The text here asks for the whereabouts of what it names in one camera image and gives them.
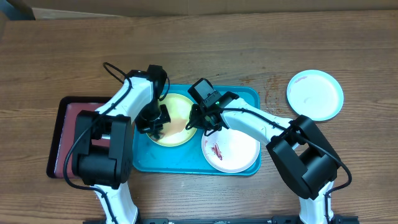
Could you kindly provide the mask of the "green and yellow sponge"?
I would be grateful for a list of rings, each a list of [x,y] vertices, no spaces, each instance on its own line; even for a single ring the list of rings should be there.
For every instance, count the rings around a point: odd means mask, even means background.
[[[153,141],[158,141],[162,139],[165,136],[165,133],[162,131],[155,131],[154,133],[149,133],[148,136],[153,140]]]

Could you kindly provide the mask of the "yellow-green plate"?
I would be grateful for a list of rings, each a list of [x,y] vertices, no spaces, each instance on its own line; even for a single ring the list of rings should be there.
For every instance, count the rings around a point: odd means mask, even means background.
[[[148,137],[156,144],[165,147],[175,147],[189,141],[197,131],[196,128],[185,129],[193,101],[181,94],[168,93],[160,104],[167,107],[170,122],[163,124],[163,129],[159,133],[160,138],[157,139],[152,134],[147,134]]]

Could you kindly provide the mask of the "white plate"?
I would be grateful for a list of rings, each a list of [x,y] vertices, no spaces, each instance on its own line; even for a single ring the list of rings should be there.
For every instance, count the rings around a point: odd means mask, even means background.
[[[253,175],[261,167],[261,143],[241,131],[203,135],[201,149],[206,161],[226,175]]]

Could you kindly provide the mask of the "light blue plate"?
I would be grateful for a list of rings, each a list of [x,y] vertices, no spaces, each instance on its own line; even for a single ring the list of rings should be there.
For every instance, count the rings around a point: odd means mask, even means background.
[[[343,108],[345,99],[338,81],[321,70],[297,73],[287,85],[286,96],[293,111],[314,121],[334,118]]]

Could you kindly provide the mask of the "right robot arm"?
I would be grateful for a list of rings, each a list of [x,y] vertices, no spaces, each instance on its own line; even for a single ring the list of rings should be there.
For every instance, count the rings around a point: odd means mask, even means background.
[[[211,135],[222,128],[241,131],[264,143],[282,180],[300,200],[302,223],[338,223],[331,210],[331,193],[339,168],[348,172],[326,137],[308,117],[280,118],[251,106],[230,91],[189,93],[195,100],[186,128]]]

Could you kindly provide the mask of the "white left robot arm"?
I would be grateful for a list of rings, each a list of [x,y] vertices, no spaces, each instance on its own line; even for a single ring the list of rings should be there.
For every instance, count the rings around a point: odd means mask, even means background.
[[[106,214],[106,223],[139,223],[139,211],[128,187],[132,169],[132,137],[136,129],[156,138],[170,122],[164,86],[170,81],[166,71],[150,65],[146,71],[131,70],[122,88],[95,111],[81,111],[75,122],[74,143],[65,165],[83,185],[94,191]]]

